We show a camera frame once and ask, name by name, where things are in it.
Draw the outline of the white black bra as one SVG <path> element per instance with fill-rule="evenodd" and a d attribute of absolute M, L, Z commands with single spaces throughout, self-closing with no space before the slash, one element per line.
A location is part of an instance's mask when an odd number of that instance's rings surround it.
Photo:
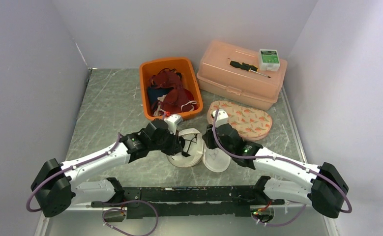
<path fill-rule="evenodd" d="M 182 147 L 181 155 L 188 158 L 195 154 L 197 148 L 197 134 L 185 134 L 179 137 L 179 142 Z"/>

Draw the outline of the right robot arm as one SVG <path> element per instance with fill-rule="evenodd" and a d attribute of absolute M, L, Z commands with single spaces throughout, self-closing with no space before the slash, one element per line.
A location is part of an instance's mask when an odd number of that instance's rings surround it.
<path fill-rule="evenodd" d="M 207 125 L 203 140 L 207 149 L 215 151 L 215 158 L 225 157 L 243 168 L 280 177 L 259 177 L 253 194 L 260 204 L 273 200 L 298 202 L 311 205 L 328 218 L 338 218 L 340 213 L 353 210 L 347 197 L 348 185 L 328 162 L 314 165 L 277 154 L 258 143 L 243 140 L 229 124 Z"/>

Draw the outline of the dark red bra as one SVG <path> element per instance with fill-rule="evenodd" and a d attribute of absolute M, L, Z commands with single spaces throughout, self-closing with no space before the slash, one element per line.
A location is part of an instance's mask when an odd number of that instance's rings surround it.
<path fill-rule="evenodd" d="M 176 69 L 164 68 L 158 74 L 152 75 L 151 78 L 149 78 L 149 82 L 149 87 L 170 89 L 169 93 L 159 97 L 155 103 L 162 101 L 165 103 L 183 105 L 195 100 L 193 94 L 184 87 L 182 74 Z"/>

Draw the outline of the floral mesh laundry bag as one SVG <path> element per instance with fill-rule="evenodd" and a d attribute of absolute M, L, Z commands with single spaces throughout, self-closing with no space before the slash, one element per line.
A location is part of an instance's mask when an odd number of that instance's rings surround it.
<path fill-rule="evenodd" d="M 271 130 L 272 118 L 265 111 L 243 107 L 229 101 L 214 101 L 211 103 L 207 120 L 213 123 L 213 112 L 223 109 L 228 115 L 229 124 L 238 131 L 239 135 L 250 141 L 265 138 Z"/>

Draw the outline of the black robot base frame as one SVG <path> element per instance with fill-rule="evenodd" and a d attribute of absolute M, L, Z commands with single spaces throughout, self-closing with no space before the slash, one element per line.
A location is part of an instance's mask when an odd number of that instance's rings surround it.
<path fill-rule="evenodd" d="M 257 193 L 252 185 L 201 187 L 126 187 L 123 197 L 93 201 L 93 208 L 121 207 L 127 219 L 169 216 L 233 215 L 249 217 L 256 208 L 275 200 Z"/>

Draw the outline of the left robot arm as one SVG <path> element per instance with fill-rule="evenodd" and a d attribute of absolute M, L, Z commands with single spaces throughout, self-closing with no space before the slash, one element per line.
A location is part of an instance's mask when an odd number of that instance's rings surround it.
<path fill-rule="evenodd" d="M 30 186 L 27 211 L 41 211 L 46 217 L 54 217 L 71 205 L 86 202 L 122 205 L 125 190 L 116 178 L 96 182 L 89 179 L 107 169 L 144 158 L 151 151 L 166 155 L 182 152 L 177 131 L 181 122 L 179 115 L 155 119 L 138 132 L 118 133 L 113 144 L 92 154 L 61 163 L 55 158 L 46 161 Z"/>

